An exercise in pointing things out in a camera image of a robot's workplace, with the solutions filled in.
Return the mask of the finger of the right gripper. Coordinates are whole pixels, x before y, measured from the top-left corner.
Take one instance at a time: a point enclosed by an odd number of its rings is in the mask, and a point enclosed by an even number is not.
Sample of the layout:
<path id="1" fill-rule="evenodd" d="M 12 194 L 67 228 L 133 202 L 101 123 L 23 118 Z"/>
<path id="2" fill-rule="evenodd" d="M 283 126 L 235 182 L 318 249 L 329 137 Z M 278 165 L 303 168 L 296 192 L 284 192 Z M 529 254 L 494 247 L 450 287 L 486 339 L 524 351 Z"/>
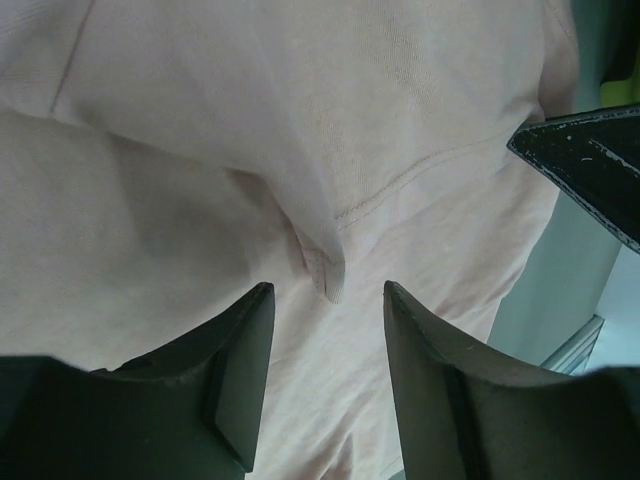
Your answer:
<path id="1" fill-rule="evenodd" d="M 507 148 L 559 187 L 622 244 L 639 251 L 639 107 L 521 126 Z"/>

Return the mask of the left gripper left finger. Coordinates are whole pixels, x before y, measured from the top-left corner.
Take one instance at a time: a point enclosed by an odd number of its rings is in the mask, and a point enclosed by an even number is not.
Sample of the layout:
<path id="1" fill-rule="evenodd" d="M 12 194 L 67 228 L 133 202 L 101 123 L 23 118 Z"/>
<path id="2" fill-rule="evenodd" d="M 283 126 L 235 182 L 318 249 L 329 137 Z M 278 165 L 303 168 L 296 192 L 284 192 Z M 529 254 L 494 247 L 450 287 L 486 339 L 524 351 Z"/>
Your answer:
<path id="1" fill-rule="evenodd" d="M 242 479 L 253 470 L 275 320 L 260 283 L 120 368 L 1 360 L 5 479 Z"/>

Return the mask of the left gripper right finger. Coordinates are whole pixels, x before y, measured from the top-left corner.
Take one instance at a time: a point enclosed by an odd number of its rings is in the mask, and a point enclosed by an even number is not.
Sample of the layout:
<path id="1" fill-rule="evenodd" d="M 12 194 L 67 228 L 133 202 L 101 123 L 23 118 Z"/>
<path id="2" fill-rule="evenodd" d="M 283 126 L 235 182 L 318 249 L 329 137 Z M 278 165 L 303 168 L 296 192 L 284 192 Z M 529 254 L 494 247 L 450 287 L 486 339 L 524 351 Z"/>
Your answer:
<path id="1" fill-rule="evenodd" d="M 555 373 L 503 354 L 384 286 L 409 479 L 635 479 L 639 371 Z"/>

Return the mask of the pink t shirt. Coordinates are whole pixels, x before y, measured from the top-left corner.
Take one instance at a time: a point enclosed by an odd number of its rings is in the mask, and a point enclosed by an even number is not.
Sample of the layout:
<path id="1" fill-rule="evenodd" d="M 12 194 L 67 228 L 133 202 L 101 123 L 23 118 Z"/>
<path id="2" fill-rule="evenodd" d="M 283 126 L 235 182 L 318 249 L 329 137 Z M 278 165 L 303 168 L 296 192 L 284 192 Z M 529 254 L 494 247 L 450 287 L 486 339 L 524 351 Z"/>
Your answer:
<path id="1" fill-rule="evenodd" d="M 486 340 L 557 189 L 567 1 L 5 1 L 1 351 L 116 368 L 259 282 L 253 477 L 402 469 L 383 286 Z"/>

